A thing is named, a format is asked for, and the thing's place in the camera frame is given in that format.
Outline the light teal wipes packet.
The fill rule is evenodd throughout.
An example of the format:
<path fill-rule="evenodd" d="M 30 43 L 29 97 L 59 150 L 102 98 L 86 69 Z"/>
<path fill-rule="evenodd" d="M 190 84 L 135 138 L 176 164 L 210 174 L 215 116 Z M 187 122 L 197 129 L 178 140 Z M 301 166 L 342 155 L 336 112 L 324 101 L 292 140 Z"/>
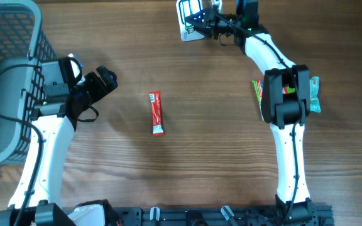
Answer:
<path fill-rule="evenodd" d="M 316 113 L 321 112 L 321 106 L 318 98 L 319 82 L 319 77 L 310 78 L 310 110 Z"/>

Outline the red snack stick packet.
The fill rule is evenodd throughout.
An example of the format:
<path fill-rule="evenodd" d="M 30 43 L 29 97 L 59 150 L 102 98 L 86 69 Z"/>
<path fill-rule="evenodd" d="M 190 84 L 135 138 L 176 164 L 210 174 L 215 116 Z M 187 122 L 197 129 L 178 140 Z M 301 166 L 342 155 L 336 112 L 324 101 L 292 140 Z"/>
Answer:
<path fill-rule="evenodd" d="M 151 113 L 152 113 L 152 134 L 154 136 L 163 136 L 165 134 L 162 127 L 162 104 L 160 91 L 151 91 L 149 93 Z"/>

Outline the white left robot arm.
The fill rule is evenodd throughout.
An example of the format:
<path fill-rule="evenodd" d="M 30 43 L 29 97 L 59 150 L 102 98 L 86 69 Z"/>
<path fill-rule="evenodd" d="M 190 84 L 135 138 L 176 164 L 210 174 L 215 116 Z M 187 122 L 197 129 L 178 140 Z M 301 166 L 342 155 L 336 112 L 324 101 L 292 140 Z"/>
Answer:
<path fill-rule="evenodd" d="M 0 211 L 0 225 L 120 225 L 107 200 L 61 206 L 61 180 L 67 150 L 80 115 L 118 87 L 117 76 L 104 66 L 86 76 L 72 68 L 54 72 L 45 82 L 45 98 L 31 112 L 32 138 L 19 185 Z"/>

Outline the green white small box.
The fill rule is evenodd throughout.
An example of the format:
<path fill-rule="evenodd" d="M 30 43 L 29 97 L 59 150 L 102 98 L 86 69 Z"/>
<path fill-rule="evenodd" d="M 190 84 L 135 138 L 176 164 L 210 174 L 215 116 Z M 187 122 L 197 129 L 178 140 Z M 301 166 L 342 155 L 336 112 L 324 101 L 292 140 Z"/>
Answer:
<path fill-rule="evenodd" d="M 186 32 L 187 32 L 188 34 L 191 34 L 191 33 L 193 33 L 193 32 L 195 31 L 193 25 L 187 25 L 187 26 L 185 27 L 185 30 L 186 30 Z"/>

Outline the green gummy candy bag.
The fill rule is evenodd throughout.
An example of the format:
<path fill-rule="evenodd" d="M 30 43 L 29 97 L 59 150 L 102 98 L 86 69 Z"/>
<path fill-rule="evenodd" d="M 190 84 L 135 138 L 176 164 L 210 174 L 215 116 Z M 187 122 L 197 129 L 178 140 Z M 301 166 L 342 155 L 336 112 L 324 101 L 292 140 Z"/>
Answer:
<path fill-rule="evenodd" d="M 280 90 L 280 81 L 270 78 L 265 82 L 254 80 L 253 85 L 260 104 L 262 120 L 274 125 L 280 121 L 283 125 L 283 114 L 288 117 L 288 106 L 297 101 L 297 96 L 294 95 L 296 89 L 282 87 Z"/>

